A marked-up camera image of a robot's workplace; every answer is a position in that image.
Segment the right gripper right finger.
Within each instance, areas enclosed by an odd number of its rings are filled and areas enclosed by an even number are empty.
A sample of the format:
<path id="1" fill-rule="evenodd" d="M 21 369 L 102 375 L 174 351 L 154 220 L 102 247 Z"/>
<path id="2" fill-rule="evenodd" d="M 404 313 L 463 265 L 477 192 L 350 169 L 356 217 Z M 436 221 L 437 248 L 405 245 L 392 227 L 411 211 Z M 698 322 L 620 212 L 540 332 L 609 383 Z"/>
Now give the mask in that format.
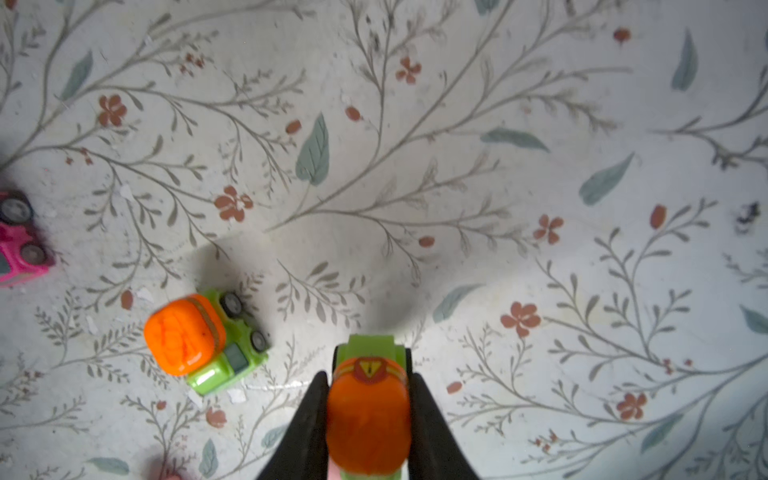
<path id="1" fill-rule="evenodd" d="M 414 480 L 478 480 L 426 382 L 419 373 L 409 380 L 411 447 L 408 474 Z"/>

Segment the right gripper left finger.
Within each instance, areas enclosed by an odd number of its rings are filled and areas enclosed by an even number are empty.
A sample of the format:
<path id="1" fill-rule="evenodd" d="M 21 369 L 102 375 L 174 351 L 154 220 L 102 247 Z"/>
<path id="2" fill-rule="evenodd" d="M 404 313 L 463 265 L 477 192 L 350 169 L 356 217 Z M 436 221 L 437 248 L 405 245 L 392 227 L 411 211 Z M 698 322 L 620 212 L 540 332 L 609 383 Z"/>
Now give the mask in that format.
<path id="1" fill-rule="evenodd" d="M 325 371 L 310 382 L 282 440 L 257 480 L 326 480 L 329 455 L 326 415 L 329 383 Z"/>

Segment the orange green mixer toy truck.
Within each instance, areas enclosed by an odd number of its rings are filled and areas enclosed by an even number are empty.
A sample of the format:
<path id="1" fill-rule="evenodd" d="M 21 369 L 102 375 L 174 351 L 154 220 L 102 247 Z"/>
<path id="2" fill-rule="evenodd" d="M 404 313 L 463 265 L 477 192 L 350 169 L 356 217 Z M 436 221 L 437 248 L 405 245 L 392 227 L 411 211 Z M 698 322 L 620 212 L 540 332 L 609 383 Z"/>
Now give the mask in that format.
<path id="1" fill-rule="evenodd" d="M 163 372 L 205 397 L 233 387 L 268 359 L 265 334 L 244 313 L 232 291 L 193 293 L 154 312 L 143 336 Z"/>

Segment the pink green striped toy truck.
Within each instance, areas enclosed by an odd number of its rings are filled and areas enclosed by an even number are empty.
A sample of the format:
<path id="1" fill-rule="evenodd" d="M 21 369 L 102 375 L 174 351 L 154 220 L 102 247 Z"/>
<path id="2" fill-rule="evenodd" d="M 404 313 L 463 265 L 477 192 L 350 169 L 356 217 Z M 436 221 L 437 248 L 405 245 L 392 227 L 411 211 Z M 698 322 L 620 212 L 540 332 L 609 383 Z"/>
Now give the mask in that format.
<path id="1" fill-rule="evenodd" d="M 54 265 L 34 223 L 35 211 L 21 191 L 1 192 L 1 287 L 46 276 Z"/>

